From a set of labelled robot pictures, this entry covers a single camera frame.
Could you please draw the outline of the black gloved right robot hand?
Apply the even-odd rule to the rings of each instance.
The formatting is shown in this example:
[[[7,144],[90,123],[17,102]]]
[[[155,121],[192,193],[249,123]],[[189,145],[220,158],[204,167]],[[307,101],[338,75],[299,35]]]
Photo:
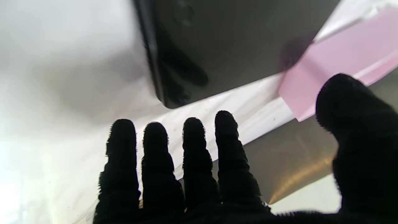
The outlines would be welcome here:
[[[316,102],[320,126],[338,143],[332,162],[341,194],[338,213],[271,213],[228,111],[215,116],[218,181],[197,118],[183,125],[184,184],[174,175],[168,135],[161,123],[144,131],[143,193],[138,189],[136,131],[116,120],[99,175],[94,224],[396,224],[398,116],[360,81],[340,73],[321,88]]]

